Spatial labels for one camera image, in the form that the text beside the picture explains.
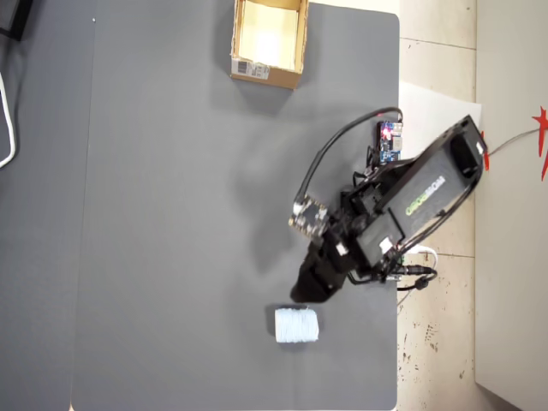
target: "white paper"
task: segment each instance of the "white paper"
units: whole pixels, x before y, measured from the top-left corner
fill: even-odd
[[[311,0],[311,2],[400,15],[400,0]]]
[[[441,133],[470,115],[480,126],[481,104],[447,97],[423,87],[400,82],[403,111],[402,159],[421,154]]]

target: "black cable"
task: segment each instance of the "black cable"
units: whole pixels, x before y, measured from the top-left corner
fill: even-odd
[[[438,276],[438,272],[436,270],[432,269],[432,274],[430,276],[422,276],[417,278],[417,280],[414,282],[413,285],[409,285],[407,287],[398,287],[398,291],[410,291],[412,289],[425,289],[428,287],[428,284],[430,281],[435,279]]]
[[[369,280],[356,280],[354,278],[354,276],[352,275],[352,271],[351,272],[348,272],[346,277],[348,278],[348,280],[353,284],[353,285],[360,285],[360,284],[368,284],[370,283],[372,280],[369,279]]]
[[[366,122],[367,120],[371,120],[372,118],[376,116],[381,116],[383,114],[396,112],[399,115],[399,122],[403,122],[403,113],[400,109],[397,107],[386,107],[383,109],[372,111],[371,113],[365,114],[364,116],[356,118],[353,122],[349,122],[346,126],[342,127],[339,131],[337,131],[333,137],[325,143],[325,146],[322,147],[322,149],[316,154],[316,157],[310,164],[310,167],[308,168],[308,172],[305,175],[304,180],[302,181],[301,187],[299,188],[299,191],[297,192],[297,195],[295,196],[295,203],[296,204],[302,204],[305,195],[308,190],[308,185],[310,184],[310,181],[312,180],[312,177],[314,173],[316,172],[316,169],[318,168],[319,164],[321,163],[322,159],[324,158],[324,155],[328,152],[328,150],[335,144],[337,140],[339,140],[345,133],[347,133],[352,128],[356,127],[359,124],[362,124],[363,122]]]

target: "gray tabletop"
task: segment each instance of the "gray tabletop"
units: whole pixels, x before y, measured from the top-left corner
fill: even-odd
[[[24,40],[0,36],[2,410],[69,409],[96,6],[35,0]]]
[[[393,286],[315,307],[306,347],[276,344],[271,320],[306,252],[287,220],[315,152],[397,103],[397,19],[311,4],[291,92],[228,77],[232,3],[37,2],[21,151],[0,172],[2,409],[65,409],[71,384],[76,411],[396,403]],[[371,138],[335,146],[312,194],[332,201]]]
[[[396,403],[394,287],[345,287],[306,347],[277,344],[270,321],[307,250],[287,222],[313,156],[397,103],[397,18],[311,5],[292,92],[228,77],[232,3],[99,2],[76,411]],[[319,200],[363,166],[371,130],[328,154]]]

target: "open cardboard box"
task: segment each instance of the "open cardboard box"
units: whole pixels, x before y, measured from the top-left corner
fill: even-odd
[[[235,0],[231,77],[297,88],[307,18],[308,0]]]

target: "floor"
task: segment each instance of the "floor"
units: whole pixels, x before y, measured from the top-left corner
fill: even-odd
[[[400,79],[475,101],[476,0],[317,3],[398,14]],[[398,307],[396,409],[513,409],[474,382],[474,198],[425,245],[440,253],[439,277]]]

